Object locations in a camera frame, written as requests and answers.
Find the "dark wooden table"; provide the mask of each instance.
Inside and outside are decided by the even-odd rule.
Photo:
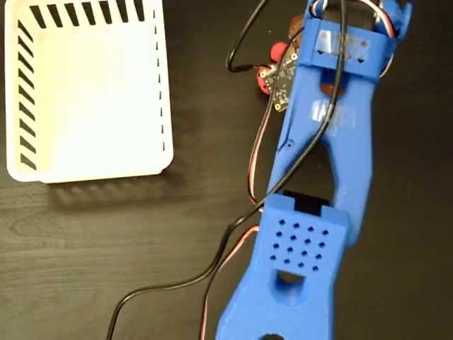
[[[0,339],[104,339],[124,293],[201,271],[224,226],[248,206],[246,167],[265,97],[253,72],[229,74],[224,58],[256,0],[220,4],[165,1],[176,149],[161,176],[17,183],[0,139]],[[239,61],[266,61],[302,7],[271,1]],[[376,93],[374,182],[360,242],[336,286],[337,340],[453,337],[452,9],[448,0],[417,1]],[[260,194],[281,120],[274,114],[264,141]],[[326,153],[315,152],[291,186],[329,196]],[[250,249],[214,285],[208,339]],[[203,288],[132,301],[115,338],[196,339]]]

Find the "white basket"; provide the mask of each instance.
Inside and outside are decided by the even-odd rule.
[[[8,0],[5,16],[12,177],[83,181],[170,164],[161,0]]]

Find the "blue robotic arm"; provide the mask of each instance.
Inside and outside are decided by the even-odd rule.
[[[412,6],[382,2],[394,23],[375,31],[348,27],[343,93],[323,141],[336,191],[333,204],[299,193],[266,200],[250,265],[219,322],[216,340],[333,338],[333,284],[346,247],[359,236],[372,178],[371,105],[375,87],[407,32]],[[339,51],[337,23],[321,19],[326,1],[309,3],[304,39],[270,177],[272,188],[293,165],[326,114]],[[285,274],[296,278],[289,282]]]

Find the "circuit board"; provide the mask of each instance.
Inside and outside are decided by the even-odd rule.
[[[269,69],[265,69],[260,73],[260,77],[263,78],[266,87],[269,92],[272,93],[274,88],[273,105],[276,111],[283,112],[287,109],[289,103],[289,95],[291,94],[292,83],[294,81],[294,75],[297,66],[297,53],[293,47],[291,47],[285,58],[282,61],[280,67],[280,74],[276,77],[278,64],[272,65]]]

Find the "electrical wire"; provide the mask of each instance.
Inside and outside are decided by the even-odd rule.
[[[236,53],[238,52],[238,49],[240,48],[243,40],[247,36],[247,33],[249,32],[250,28],[255,23],[257,17],[260,15],[261,11],[266,7],[267,4],[268,4],[268,0],[260,0],[260,3],[256,6],[255,10],[250,15],[250,18],[247,20],[247,23],[244,26],[244,28],[242,29],[242,32],[239,35],[238,39],[234,42],[233,47],[231,48],[231,51],[228,54],[228,57],[226,59],[227,60],[226,68],[228,69],[228,71],[233,72],[233,73],[245,72],[245,71],[248,71],[250,69],[257,67],[257,65],[253,65],[253,64],[244,64],[244,65],[233,66],[233,61],[234,61],[234,57],[236,56]],[[258,65],[258,66],[269,67],[266,64]]]
[[[217,269],[212,273],[209,283],[207,284],[206,291],[205,291],[205,298],[203,300],[203,309],[202,309],[202,317],[201,317],[201,327],[200,327],[200,340],[205,340],[206,336],[206,325],[207,325],[207,308],[208,308],[208,297],[209,292],[216,278],[217,274],[228,264],[228,262],[236,255],[239,249],[243,246],[246,240],[252,235],[255,234],[260,230],[258,225],[253,227],[249,227],[239,238],[239,241],[231,248],[228,255],[220,262]]]
[[[283,60],[288,52],[289,47],[292,45],[294,40],[297,36],[304,30],[304,28],[300,28],[289,40],[286,48],[283,50],[282,59],[277,63],[277,71],[274,75],[273,83],[275,84],[274,89],[270,93],[270,98],[268,101],[268,105],[265,109],[263,120],[261,121],[260,127],[258,128],[258,132],[255,137],[255,142],[253,143],[252,152],[250,154],[250,159],[248,161],[248,180],[247,180],[247,189],[248,189],[248,196],[250,197],[253,204],[256,204],[256,197],[255,197],[255,173],[256,173],[256,163],[258,159],[258,153],[260,150],[261,142],[263,141],[264,132],[266,127],[268,126],[269,117],[272,112],[273,108],[273,101],[275,97],[275,93],[277,92],[277,81],[278,77],[280,76],[280,70],[282,68]]]
[[[189,278],[187,280],[182,280],[177,283],[170,283],[165,285],[154,285],[154,286],[146,286],[142,288],[138,288],[133,290],[132,292],[126,294],[115,306],[113,311],[112,317],[110,319],[110,324],[108,326],[108,333],[106,336],[106,340],[112,340],[113,332],[115,331],[115,326],[117,323],[118,316],[121,312],[121,309],[125,306],[127,302],[129,302],[132,298],[135,298],[139,295],[145,293],[154,293],[158,291],[170,291],[170,290],[177,290],[181,288],[186,288],[200,281],[206,279],[211,273],[213,273],[216,268],[218,267],[220,261],[222,260],[222,255],[224,250],[226,249],[227,242],[229,241],[230,236],[233,232],[245,221],[247,221],[250,217],[255,215],[259,211],[261,207],[264,206],[265,200],[269,195],[277,193],[280,191],[284,185],[294,176],[296,171],[305,161],[307,156],[313,151],[315,146],[319,143],[324,133],[327,131],[327,128],[332,120],[333,114],[335,112],[336,104],[338,102],[338,95],[340,91],[340,83],[343,77],[343,71],[345,66],[345,46],[346,46],[346,30],[347,30],[347,23],[346,23],[346,16],[347,16],[347,5],[346,0],[340,0],[341,3],[341,15],[340,15],[340,50],[338,55],[337,67],[336,67],[336,77],[333,85],[332,96],[330,98],[329,104],[327,106],[326,114],[323,117],[321,124],[319,126],[318,131],[314,135],[313,139],[310,143],[306,146],[305,150],[299,155],[298,159],[295,163],[291,166],[288,172],[275,184],[275,186],[270,189],[270,191],[266,194],[266,196],[257,202],[250,210],[236,218],[232,223],[230,223],[222,235],[220,239],[219,248],[217,249],[216,254],[214,255],[213,260],[209,264],[209,266],[200,274]]]

